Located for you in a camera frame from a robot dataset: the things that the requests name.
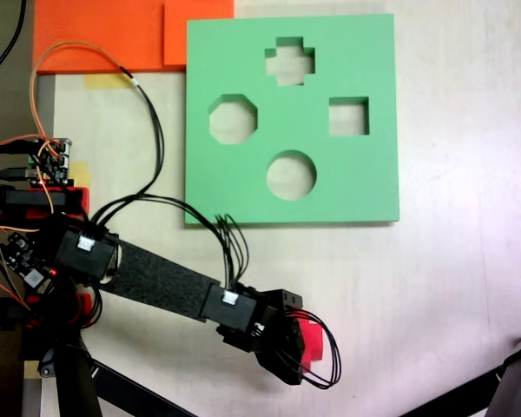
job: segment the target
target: octagonal hole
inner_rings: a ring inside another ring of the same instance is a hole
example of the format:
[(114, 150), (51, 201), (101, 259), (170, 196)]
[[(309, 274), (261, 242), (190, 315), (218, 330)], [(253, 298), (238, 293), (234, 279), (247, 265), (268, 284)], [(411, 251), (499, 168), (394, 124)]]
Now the octagonal hole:
[(210, 134), (224, 145), (244, 143), (257, 130), (258, 110), (242, 94), (224, 94), (208, 109)]
[(268, 167), (267, 185), (282, 200), (299, 200), (316, 183), (316, 168), (307, 155), (298, 150), (281, 152)]

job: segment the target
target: yellow tape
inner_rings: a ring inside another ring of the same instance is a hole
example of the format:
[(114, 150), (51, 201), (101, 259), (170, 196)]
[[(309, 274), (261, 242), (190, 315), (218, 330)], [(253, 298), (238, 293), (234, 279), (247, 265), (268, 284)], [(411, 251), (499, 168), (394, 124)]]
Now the yellow tape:
[(73, 178), (76, 187), (90, 188), (89, 166), (86, 162), (70, 162), (69, 177)]
[(131, 89), (133, 84), (125, 74), (85, 74), (85, 89)]
[(41, 378), (41, 375), (38, 373), (38, 361), (25, 361), (23, 367), (26, 380), (38, 380)]

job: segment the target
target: cross-shaped hole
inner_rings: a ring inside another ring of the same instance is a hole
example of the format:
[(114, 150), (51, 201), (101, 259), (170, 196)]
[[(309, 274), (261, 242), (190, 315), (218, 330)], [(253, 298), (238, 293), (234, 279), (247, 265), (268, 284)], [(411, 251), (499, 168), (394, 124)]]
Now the cross-shaped hole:
[(267, 75), (278, 85), (303, 85), (314, 74), (314, 48), (304, 48), (302, 37), (278, 37), (276, 48), (265, 50)]

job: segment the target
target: circular hole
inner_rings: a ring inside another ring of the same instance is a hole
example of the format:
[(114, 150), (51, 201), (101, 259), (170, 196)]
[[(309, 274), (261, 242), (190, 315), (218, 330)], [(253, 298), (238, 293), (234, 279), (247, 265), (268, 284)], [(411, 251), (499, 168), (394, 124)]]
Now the circular hole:
[(268, 188), (282, 200), (299, 200), (311, 192), (315, 183), (313, 161), (298, 150), (278, 154), (268, 167)]

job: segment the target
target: black foam strip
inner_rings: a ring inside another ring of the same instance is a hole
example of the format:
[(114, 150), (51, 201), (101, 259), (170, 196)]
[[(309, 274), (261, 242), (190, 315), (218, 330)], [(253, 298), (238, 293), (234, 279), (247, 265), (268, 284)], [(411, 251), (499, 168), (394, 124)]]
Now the black foam strip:
[(220, 282), (120, 241), (122, 262), (115, 278), (101, 286), (106, 292), (163, 308), (190, 319), (201, 318), (211, 285)]

